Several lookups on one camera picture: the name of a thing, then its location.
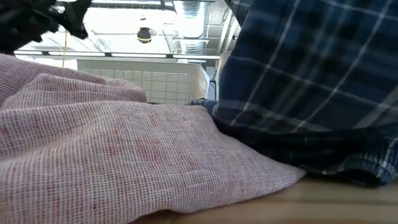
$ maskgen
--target yellow cord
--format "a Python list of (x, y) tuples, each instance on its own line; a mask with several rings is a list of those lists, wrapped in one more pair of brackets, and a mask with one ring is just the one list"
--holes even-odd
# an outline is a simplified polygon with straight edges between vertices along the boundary
[(62, 68), (65, 66), (65, 56), (67, 54), (68, 32), (65, 30), (65, 44), (63, 45)]

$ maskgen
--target ceiling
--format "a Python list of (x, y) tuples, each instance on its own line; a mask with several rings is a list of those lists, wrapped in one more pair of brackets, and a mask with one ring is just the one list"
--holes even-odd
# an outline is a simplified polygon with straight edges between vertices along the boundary
[[(41, 43), (31, 42), (21, 50), (64, 51), (66, 49), (74, 52), (182, 54), (181, 44), (187, 41), (182, 33), (189, 33), (197, 27), (195, 24), (182, 23), (175, 11), (146, 9), (145, 3), (148, 1), (97, 0), (97, 2), (102, 4), (89, 8), (84, 20), (89, 38), (77, 39), (65, 35), (65, 31), (61, 29), (55, 34), (44, 34)], [(115, 7), (109, 4), (112, 2), (124, 4)], [(129, 7), (132, 2), (135, 9)], [(140, 27), (150, 28), (151, 43), (142, 44), (137, 40), (136, 35)], [(204, 55), (219, 55), (234, 47), (235, 37), (239, 31), (238, 23), (225, 2), (216, 0), (208, 4), (205, 12), (204, 37), (190, 41), (204, 42), (205, 50), (202, 52)]]

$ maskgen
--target black object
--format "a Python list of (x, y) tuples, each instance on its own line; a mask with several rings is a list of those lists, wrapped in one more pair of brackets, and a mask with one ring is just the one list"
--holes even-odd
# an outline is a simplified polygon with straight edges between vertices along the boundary
[(217, 100), (217, 81), (210, 80), (210, 83), (214, 84), (214, 100)]
[(59, 25), (80, 39), (88, 37), (83, 18), (91, 0), (64, 2), (65, 10), (58, 12), (57, 0), (1, 0), (0, 53), (14, 51), (31, 41), (41, 42), (41, 35), (57, 32)]
[(149, 44), (152, 41), (152, 36), (149, 33), (148, 27), (141, 27), (137, 33), (137, 39), (143, 44)]

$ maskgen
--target ceiling light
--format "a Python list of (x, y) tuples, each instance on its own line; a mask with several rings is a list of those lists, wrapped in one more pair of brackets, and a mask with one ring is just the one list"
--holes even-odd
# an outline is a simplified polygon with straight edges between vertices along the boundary
[(165, 54), (124, 54), (112, 53), (112, 57), (166, 58)]
[[(58, 2), (73, 2), (76, 0), (58, 0)], [(92, 3), (111, 3), (111, 4), (157, 4), (161, 5), (160, 1), (127, 1), (127, 0), (93, 0)], [(173, 6), (171, 2), (165, 2), (166, 6)]]
[(149, 44), (152, 42), (152, 36), (148, 27), (140, 27), (137, 33), (137, 40), (142, 44)]
[(218, 55), (173, 55), (173, 58), (185, 59), (220, 59)]
[(206, 63), (206, 60), (197, 60), (197, 59), (177, 59), (179, 63)]
[(49, 52), (49, 55), (58, 55), (58, 56), (105, 56), (105, 53), (101, 52)]
[(180, 42), (209, 42), (209, 39), (198, 39), (198, 38), (181, 38), (181, 37), (173, 37), (173, 41), (180, 41)]
[(14, 51), (16, 55), (43, 55), (42, 52), (34, 51), (34, 50), (16, 50)]

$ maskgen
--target shirt sleeve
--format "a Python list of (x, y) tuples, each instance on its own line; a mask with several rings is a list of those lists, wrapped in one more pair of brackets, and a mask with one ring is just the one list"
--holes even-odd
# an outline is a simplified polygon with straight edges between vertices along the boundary
[(205, 107), (207, 109), (207, 112), (209, 114), (213, 114), (213, 110), (214, 110), (214, 107), (216, 106), (216, 104), (217, 104), (217, 101), (215, 101), (215, 100), (207, 100), (205, 98), (200, 98), (199, 100), (192, 100), (191, 102), (189, 102), (188, 105), (190, 105), (190, 106), (195, 106), (195, 105), (203, 106), (203, 107)]
[(232, 10), (232, 13), (234, 14), (236, 20), (238, 21), (239, 25), (242, 27), (243, 22), (245, 21), (246, 16), (248, 15), (253, 0), (240, 0), (240, 1), (224, 0), (224, 2)]

